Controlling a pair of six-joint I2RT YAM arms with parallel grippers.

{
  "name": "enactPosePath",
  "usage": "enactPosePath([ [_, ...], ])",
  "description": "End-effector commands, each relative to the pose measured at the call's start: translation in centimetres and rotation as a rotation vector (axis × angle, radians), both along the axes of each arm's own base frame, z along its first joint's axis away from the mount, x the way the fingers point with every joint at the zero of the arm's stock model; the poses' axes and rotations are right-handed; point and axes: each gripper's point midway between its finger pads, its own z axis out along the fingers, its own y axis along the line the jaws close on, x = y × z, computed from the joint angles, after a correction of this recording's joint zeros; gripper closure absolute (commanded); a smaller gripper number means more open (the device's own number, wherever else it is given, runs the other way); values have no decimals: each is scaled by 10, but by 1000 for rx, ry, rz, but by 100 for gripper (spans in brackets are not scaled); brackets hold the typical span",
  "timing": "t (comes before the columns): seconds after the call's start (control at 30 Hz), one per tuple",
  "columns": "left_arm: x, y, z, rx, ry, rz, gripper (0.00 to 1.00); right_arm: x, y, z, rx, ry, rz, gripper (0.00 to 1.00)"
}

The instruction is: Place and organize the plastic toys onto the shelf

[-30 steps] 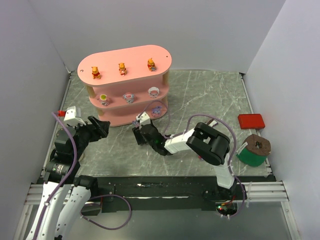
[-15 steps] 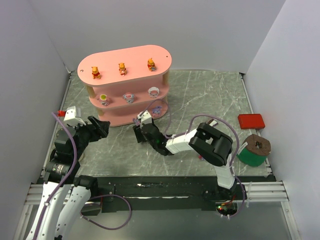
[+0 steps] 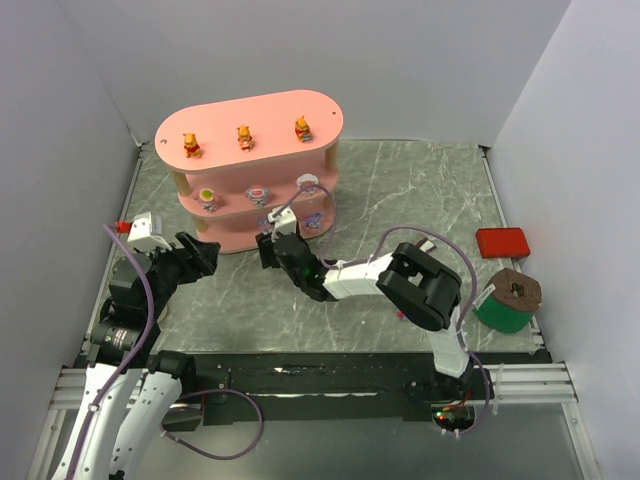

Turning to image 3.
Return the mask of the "orange bear toy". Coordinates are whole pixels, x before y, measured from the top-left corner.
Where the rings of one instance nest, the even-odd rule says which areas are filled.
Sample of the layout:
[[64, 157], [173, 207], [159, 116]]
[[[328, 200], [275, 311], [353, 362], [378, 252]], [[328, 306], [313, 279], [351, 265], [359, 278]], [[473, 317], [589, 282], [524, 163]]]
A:
[[306, 143], [313, 139], [310, 126], [304, 116], [300, 116], [295, 120], [295, 134], [301, 143]]
[[202, 149], [194, 133], [183, 134], [183, 149], [186, 158], [200, 158], [202, 156]]
[[237, 128], [237, 141], [240, 149], [244, 152], [249, 152], [254, 148], [254, 139], [247, 125], [241, 125]]

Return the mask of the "pink cup toy yellow top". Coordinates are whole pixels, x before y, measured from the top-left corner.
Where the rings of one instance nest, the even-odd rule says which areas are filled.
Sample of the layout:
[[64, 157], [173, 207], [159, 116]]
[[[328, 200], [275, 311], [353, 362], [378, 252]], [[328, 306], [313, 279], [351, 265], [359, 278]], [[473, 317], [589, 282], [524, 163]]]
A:
[[215, 212], [220, 207], [220, 198], [213, 189], [202, 188], [197, 194], [197, 202], [205, 212]]

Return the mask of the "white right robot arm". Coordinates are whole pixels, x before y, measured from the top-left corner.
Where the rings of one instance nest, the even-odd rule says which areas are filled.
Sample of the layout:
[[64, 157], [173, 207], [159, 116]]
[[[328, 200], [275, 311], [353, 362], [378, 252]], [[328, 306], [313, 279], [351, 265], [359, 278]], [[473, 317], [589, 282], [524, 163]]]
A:
[[323, 264], [298, 234], [256, 236], [263, 268], [281, 268], [293, 284], [317, 302], [383, 296], [425, 330], [438, 378], [462, 387], [473, 361], [459, 339], [461, 278], [415, 244], [403, 242], [376, 260]]

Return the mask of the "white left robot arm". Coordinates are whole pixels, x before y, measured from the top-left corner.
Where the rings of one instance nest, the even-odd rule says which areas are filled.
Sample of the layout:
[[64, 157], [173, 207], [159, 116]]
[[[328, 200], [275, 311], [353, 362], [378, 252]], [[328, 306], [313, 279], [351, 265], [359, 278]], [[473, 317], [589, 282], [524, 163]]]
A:
[[90, 335], [81, 405], [56, 479], [131, 479], [161, 419], [195, 383], [186, 354], [150, 356], [158, 319], [184, 284], [211, 276], [220, 245], [187, 232], [147, 253], [126, 250]]

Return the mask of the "pink cloud toy blue bows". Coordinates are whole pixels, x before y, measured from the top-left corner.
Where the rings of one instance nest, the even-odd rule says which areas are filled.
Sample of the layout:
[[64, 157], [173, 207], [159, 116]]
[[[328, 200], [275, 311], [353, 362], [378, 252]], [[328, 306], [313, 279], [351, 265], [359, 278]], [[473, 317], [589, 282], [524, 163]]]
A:
[[256, 207], [264, 207], [269, 201], [269, 189], [261, 185], [254, 185], [245, 191], [245, 196]]

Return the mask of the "pink white frilly toy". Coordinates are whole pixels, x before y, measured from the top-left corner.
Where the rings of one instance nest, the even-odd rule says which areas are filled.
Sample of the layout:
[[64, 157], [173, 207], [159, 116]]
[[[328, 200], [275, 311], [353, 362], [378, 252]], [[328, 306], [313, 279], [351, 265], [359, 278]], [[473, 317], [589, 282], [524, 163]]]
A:
[[301, 192], [301, 196], [312, 196], [318, 190], [319, 179], [317, 176], [307, 173], [303, 174], [296, 180], [296, 186]]

